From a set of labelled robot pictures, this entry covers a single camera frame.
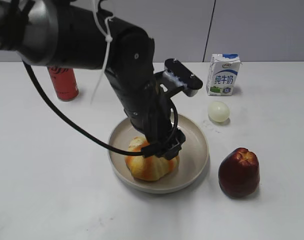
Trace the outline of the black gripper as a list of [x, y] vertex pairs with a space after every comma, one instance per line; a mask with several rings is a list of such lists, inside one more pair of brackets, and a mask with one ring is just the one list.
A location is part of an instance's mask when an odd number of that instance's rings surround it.
[[149, 143], [141, 150], [144, 157], [170, 160], [179, 154], [186, 137], [178, 129], [178, 112], [169, 92], [160, 85], [151, 82], [127, 84], [126, 115]]

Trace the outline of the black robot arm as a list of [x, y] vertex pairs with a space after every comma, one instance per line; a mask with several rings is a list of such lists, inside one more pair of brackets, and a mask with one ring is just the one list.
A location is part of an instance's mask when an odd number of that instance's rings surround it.
[[107, 10], [90, 11], [70, 0], [0, 0], [0, 51], [16, 52], [42, 97], [32, 66], [102, 70], [133, 127], [149, 146], [138, 154], [172, 159], [185, 135], [171, 95], [154, 72], [154, 40], [140, 27], [113, 18], [111, 44], [97, 27]]

